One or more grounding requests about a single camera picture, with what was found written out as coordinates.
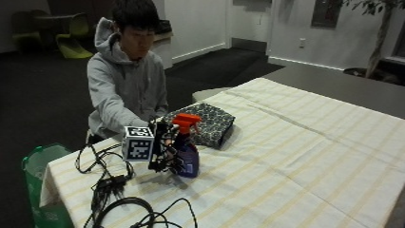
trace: young man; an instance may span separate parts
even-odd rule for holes
[[[98,52],[88,61],[89,143],[122,133],[124,126],[148,126],[166,113],[162,60],[149,51],[158,23],[152,0],[116,0],[113,20],[98,22]]]

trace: table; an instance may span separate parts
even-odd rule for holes
[[[405,119],[405,87],[401,85],[303,65],[283,67],[264,78]]]
[[[204,100],[236,116],[220,150],[198,146],[200,175],[184,179],[134,163],[125,197],[162,211],[178,198],[192,204],[200,227],[401,227],[405,222],[405,121],[265,78]],[[101,149],[120,142],[110,138]],[[41,205],[57,201],[76,227],[89,216],[100,177],[74,169],[77,152],[48,164]],[[84,162],[90,153],[84,154]],[[114,174],[124,174],[112,159]],[[185,204],[165,214],[192,227]],[[122,207],[105,227],[129,227],[142,209]]]
[[[52,25],[52,24],[54,24],[54,22],[57,22],[58,29],[61,29],[62,33],[66,33],[68,32],[68,23],[65,21],[69,20],[73,16],[74,16],[74,14],[41,15],[41,16],[36,16],[34,19],[44,21],[44,22],[49,22],[49,23],[46,23],[49,25]]]

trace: striped tablecloth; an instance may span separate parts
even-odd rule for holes
[[[198,177],[154,173],[146,162],[134,163],[125,197],[145,199],[154,211],[186,198],[204,228],[403,227],[403,120],[262,78],[202,102],[222,108],[236,121],[220,150],[198,146]],[[96,148],[114,143],[108,139]],[[74,225],[82,227],[101,169],[80,174],[76,157],[77,152],[49,163],[41,204],[60,197]],[[86,150],[82,163],[90,159]],[[109,169],[125,173],[116,159]],[[129,227],[145,215],[142,210],[117,208],[104,226]],[[193,227],[184,203],[165,216]]]

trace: fiducial marker cube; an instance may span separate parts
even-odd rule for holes
[[[148,162],[152,157],[153,140],[149,127],[125,126],[122,159],[126,162]]]

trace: spray bottle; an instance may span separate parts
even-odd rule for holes
[[[172,121],[180,127],[173,147],[177,150],[178,157],[184,160],[184,169],[177,175],[185,178],[196,178],[198,175],[198,151],[190,140],[190,128],[193,127],[198,132],[196,126],[198,122],[201,122],[201,118],[186,113],[180,113]]]

